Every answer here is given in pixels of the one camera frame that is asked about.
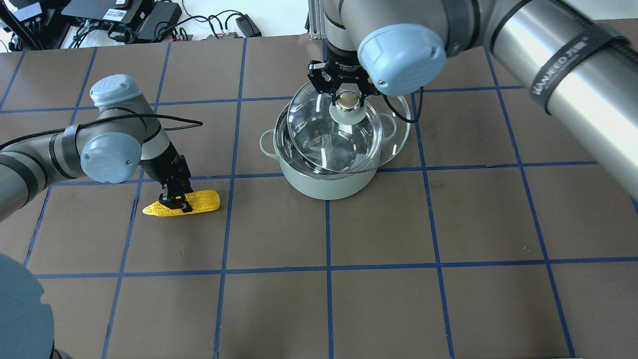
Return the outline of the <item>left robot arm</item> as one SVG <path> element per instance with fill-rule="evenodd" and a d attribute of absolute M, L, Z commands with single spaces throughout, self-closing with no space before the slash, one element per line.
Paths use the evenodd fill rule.
<path fill-rule="evenodd" d="M 190 171 L 137 83 L 125 74 L 96 82 L 98 108 L 91 123 L 19 137 L 1 146 L 1 218 L 5 220 L 57 182 L 89 177 L 128 180 L 138 167 L 161 184 L 162 209 L 189 213 Z M 13 258 L 1 256 L 1 357 L 61 359 L 55 348 L 52 308 L 43 288 Z"/>

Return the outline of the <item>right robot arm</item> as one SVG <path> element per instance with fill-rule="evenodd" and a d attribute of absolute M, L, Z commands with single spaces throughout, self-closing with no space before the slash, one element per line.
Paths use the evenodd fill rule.
<path fill-rule="evenodd" d="M 408 95 L 483 46 L 624 187 L 638 192 L 637 51 L 562 0 L 323 0 L 319 93 Z"/>

